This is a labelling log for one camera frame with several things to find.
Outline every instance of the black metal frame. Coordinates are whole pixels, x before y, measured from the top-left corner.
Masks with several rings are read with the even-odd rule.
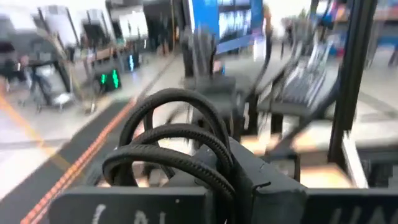
[[[41,9],[40,7],[37,8],[37,12],[39,13],[39,18],[40,18],[40,20],[43,22],[45,31],[47,31],[48,33],[50,33],[49,25],[48,25],[47,22],[45,21],[44,16],[43,16],[43,11],[42,11],[42,9]]]
[[[72,17],[70,16],[69,8],[65,7],[65,10],[66,10],[66,12],[67,12],[67,16],[68,16],[69,23],[70,23],[70,25],[72,26],[73,35],[75,36],[75,39],[76,39],[76,44],[79,45],[79,44],[80,44],[80,38],[79,38],[79,36],[77,35],[75,25],[73,24]]]
[[[101,20],[102,20],[102,22],[104,23],[105,34],[108,35],[108,36],[110,36],[109,29],[108,29],[108,25],[106,25],[105,15],[104,15],[104,12],[103,12],[103,11],[101,11]]]
[[[351,131],[353,126],[376,6],[377,1],[355,0],[349,17],[345,54],[339,71],[340,95],[336,102],[328,152],[328,162],[334,162],[344,170],[343,134]]]

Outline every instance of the shelf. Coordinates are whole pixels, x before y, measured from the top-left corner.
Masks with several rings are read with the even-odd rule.
[[[273,135],[269,139],[259,139],[257,136],[243,136],[241,144],[253,154],[262,156],[266,151],[271,151],[278,141],[278,135]],[[315,141],[307,133],[303,133],[294,139],[293,148],[299,153],[318,150]]]
[[[308,188],[355,188],[347,175],[335,164],[303,167],[300,180]]]

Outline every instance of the floor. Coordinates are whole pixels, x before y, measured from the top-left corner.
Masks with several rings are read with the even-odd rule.
[[[380,50],[372,67],[364,72],[357,118],[352,131],[354,139],[358,142],[398,138],[398,100],[396,98],[398,72],[386,66],[390,53],[389,49]],[[286,60],[287,57],[280,59],[279,54],[274,54],[266,76],[272,76],[280,70]],[[176,58],[173,56],[151,58],[147,65],[143,65],[135,72],[124,74],[121,77],[123,89],[104,97],[98,103],[98,111],[89,116],[84,115],[81,108],[77,106],[71,106],[63,113],[43,110],[37,114],[32,105],[18,106],[15,97],[6,97],[9,104],[0,101],[0,177],[7,179],[0,185],[0,200],[54,154],[84,124],[106,108],[113,99],[139,95],[142,86],[150,83],[171,61],[165,74],[155,80],[149,94],[163,88],[180,88],[180,80],[183,77],[181,55]],[[226,74],[253,77],[260,70],[260,66],[261,63],[253,63],[248,56],[232,57],[226,59]],[[337,72],[337,68],[330,68],[330,72]],[[166,119],[165,114],[172,111],[177,104],[170,103],[157,109],[154,115],[155,125],[163,123]],[[291,124],[292,120],[286,119],[284,127],[289,129]],[[269,127],[266,126],[264,136],[267,136],[268,131]],[[314,144],[327,144],[330,131],[331,123],[316,123],[308,128],[307,134]]]

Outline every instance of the black coiled cable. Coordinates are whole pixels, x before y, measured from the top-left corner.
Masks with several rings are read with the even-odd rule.
[[[184,101],[202,112],[214,134],[192,124],[152,126],[153,111],[163,104]],[[139,123],[144,119],[145,131],[132,139]],[[198,159],[181,152],[160,147],[163,138],[187,138],[207,145],[217,156],[220,172]],[[121,133],[119,147],[110,152],[103,162],[103,176],[110,185],[137,186],[132,170],[135,161],[153,162],[180,169],[206,183],[223,198],[229,208],[228,223],[234,223],[234,188],[229,183],[234,160],[229,148],[226,126],[214,106],[201,94],[176,88],[160,90],[140,102],[132,111]]]
[[[223,144],[227,147],[229,154],[231,155],[228,133],[226,132],[225,124],[214,106],[201,94],[195,91],[182,90],[178,88],[160,90],[157,93],[148,96],[148,98],[137,105],[133,109],[132,116],[124,125],[119,139],[119,146],[125,146],[132,141],[134,132],[142,119],[144,119],[144,129],[152,129],[154,110],[159,106],[174,101],[184,101],[190,103],[197,110],[199,110],[208,121],[215,136],[221,142],[223,142]],[[157,142],[153,142],[153,145],[159,146]],[[161,167],[168,178],[171,178],[175,175],[175,172],[171,168],[164,166]]]

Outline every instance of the black floor mat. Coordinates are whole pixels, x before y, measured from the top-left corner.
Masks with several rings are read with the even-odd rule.
[[[65,173],[65,170],[59,168],[59,166],[54,163],[53,159],[62,157],[69,164],[73,164],[95,141],[108,123],[127,104],[128,101],[111,103],[111,105],[92,122],[76,133],[75,137],[73,137],[67,145],[63,146],[52,159],[49,159],[46,163],[41,165],[17,188],[4,197],[0,202],[0,223],[20,223],[28,212],[35,207],[40,199],[44,197]]]

